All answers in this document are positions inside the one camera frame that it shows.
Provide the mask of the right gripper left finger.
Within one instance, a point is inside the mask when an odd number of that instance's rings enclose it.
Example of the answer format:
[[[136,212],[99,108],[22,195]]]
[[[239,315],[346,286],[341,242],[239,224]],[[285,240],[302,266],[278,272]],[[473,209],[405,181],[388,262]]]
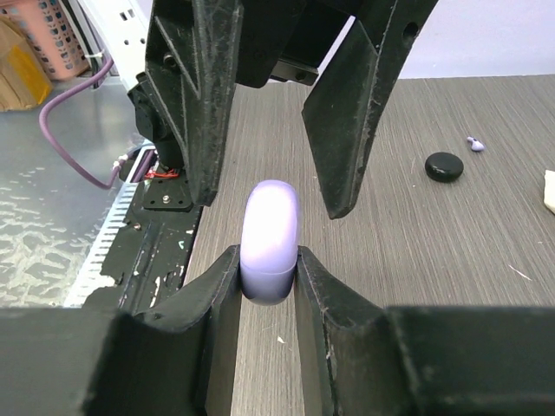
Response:
[[[227,415],[242,295],[237,247],[157,306],[3,309],[4,415]]]

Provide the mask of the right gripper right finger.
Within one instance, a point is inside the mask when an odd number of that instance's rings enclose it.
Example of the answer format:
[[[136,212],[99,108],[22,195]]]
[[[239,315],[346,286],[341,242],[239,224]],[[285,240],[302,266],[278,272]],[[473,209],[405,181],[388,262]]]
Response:
[[[551,308],[379,308],[304,247],[294,291],[308,415],[554,412]]]

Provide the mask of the purple earbud charging case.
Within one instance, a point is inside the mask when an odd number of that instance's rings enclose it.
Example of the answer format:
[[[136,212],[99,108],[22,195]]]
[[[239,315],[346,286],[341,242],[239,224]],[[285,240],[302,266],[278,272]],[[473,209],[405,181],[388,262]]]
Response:
[[[300,225],[300,204],[292,185],[265,180],[251,191],[239,247],[241,287],[251,302],[276,305],[290,294]]]

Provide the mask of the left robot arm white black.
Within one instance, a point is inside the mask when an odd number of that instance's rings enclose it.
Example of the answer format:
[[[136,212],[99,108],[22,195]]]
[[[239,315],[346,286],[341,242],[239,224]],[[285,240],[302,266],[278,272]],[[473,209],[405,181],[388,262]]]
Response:
[[[132,11],[89,2],[134,105],[139,132],[185,174],[194,205],[215,199],[239,85],[310,87],[302,117],[330,218],[355,207],[376,130],[432,1],[155,1],[138,36]]]

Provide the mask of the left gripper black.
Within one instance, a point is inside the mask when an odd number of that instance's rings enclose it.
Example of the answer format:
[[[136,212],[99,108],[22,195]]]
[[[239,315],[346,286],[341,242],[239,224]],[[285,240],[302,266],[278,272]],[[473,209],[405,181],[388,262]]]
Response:
[[[302,112],[328,215],[347,216],[389,96],[435,5],[435,0],[364,1],[361,7],[344,0],[153,2],[146,76],[169,132],[156,143],[161,162],[185,171],[194,204],[210,205],[219,187],[235,79],[247,87],[269,80],[313,85],[343,26],[356,15]]]

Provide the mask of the cream cloth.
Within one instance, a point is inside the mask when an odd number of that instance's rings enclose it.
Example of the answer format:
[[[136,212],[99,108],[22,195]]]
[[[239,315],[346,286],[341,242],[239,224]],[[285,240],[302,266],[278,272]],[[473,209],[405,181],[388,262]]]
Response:
[[[555,213],[555,172],[545,170],[544,180],[543,203],[551,213]]]

